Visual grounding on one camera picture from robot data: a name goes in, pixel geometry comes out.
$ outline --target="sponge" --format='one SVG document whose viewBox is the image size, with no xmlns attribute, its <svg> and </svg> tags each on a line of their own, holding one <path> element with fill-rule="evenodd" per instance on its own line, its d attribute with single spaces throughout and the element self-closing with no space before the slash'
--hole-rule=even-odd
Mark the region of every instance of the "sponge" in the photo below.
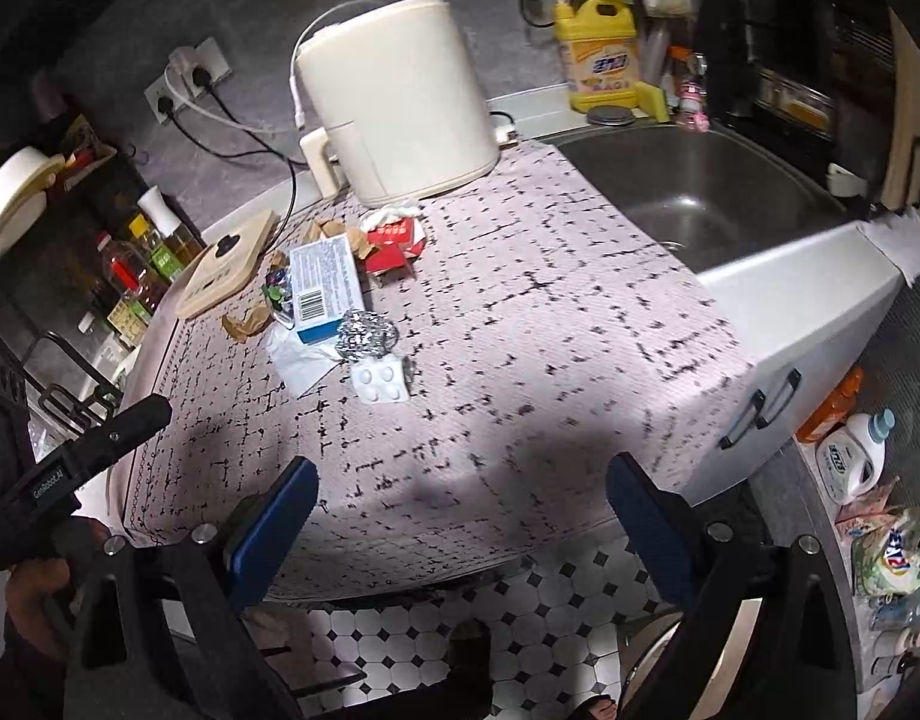
<svg viewBox="0 0 920 720">
<path fill-rule="evenodd" d="M 666 109 L 666 95 L 660 89 L 646 81 L 636 81 L 636 105 L 647 116 L 652 116 L 659 124 L 670 121 L 670 112 Z"/>
</svg>

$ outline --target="cabinet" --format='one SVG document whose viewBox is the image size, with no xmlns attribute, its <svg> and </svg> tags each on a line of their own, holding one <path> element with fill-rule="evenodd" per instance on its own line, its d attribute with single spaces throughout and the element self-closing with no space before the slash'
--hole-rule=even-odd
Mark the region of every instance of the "cabinet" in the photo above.
<svg viewBox="0 0 920 720">
<path fill-rule="evenodd" d="M 779 369 L 769 361 L 760 364 L 730 430 L 683 489 L 687 502 L 696 506 L 739 484 L 790 440 L 850 370 L 892 302 L 890 294 L 792 364 Z"/>
</svg>

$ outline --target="pink patterned tablecloth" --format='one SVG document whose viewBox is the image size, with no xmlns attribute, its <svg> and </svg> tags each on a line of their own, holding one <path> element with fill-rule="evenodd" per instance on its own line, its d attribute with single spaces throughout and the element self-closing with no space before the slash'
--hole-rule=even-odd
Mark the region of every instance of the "pink patterned tablecloth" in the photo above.
<svg viewBox="0 0 920 720">
<path fill-rule="evenodd" d="M 689 269 L 541 143 L 423 205 L 416 279 L 364 283 L 412 362 L 410 401 L 360 403 L 346 367 L 291 397 L 259 338 L 220 327 L 256 285 L 178 323 L 153 388 L 174 420 L 116 490 L 137 541 L 221 521 L 305 455 L 321 502 L 271 594 L 329 599 L 442 581 L 604 522 L 621 450 L 684 485 L 751 371 Z"/>
</svg>

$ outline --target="cabinet handle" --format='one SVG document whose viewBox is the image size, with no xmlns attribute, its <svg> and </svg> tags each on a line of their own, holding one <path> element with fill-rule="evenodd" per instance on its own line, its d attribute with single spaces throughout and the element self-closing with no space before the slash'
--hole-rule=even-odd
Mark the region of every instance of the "cabinet handle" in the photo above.
<svg viewBox="0 0 920 720">
<path fill-rule="evenodd" d="M 731 439 L 730 434 L 722 437 L 718 446 L 721 449 L 729 449 L 731 446 L 738 445 L 742 437 L 746 436 L 750 432 L 750 428 L 754 426 L 754 422 L 759 419 L 759 413 L 761 410 L 763 410 L 764 405 L 766 405 L 766 395 L 763 394 L 762 389 L 758 389 L 756 392 L 754 392 L 754 396 L 750 398 L 750 403 L 747 405 L 747 410 L 753 409 L 754 415 L 750 418 L 750 421 L 747 422 L 746 427 L 740 431 L 740 435 L 735 439 Z"/>
<path fill-rule="evenodd" d="M 790 401 L 793 400 L 793 396 L 797 394 L 799 383 L 801 383 L 802 380 L 804 380 L 804 376 L 802 376 L 802 373 L 799 372 L 799 370 L 796 370 L 796 368 L 789 372 L 789 374 L 786 376 L 786 383 L 790 385 L 790 394 L 786 396 L 786 400 L 783 401 L 783 405 L 777 409 L 777 413 L 775 413 L 772 418 L 765 419 L 760 413 L 756 415 L 756 419 L 754 419 L 754 422 L 756 423 L 756 429 L 763 430 L 763 428 L 770 427 L 770 425 L 777 421 L 777 419 L 783 413 L 783 410 L 790 405 Z"/>
</svg>

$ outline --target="orange bottle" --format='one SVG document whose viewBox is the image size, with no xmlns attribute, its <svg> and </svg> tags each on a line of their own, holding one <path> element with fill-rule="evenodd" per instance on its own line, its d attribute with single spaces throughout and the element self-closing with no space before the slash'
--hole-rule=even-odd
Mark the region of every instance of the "orange bottle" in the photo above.
<svg viewBox="0 0 920 720">
<path fill-rule="evenodd" d="M 856 394 L 863 384 L 863 368 L 859 365 L 843 377 L 836 389 L 826 396 L 826 400 L 817 406 L 817 410 L 807 417 L 799 426 L 797 441 L 814 443 L 823 439 L 833 426 L 846 418 L 856 405 Z"/>
</svg>

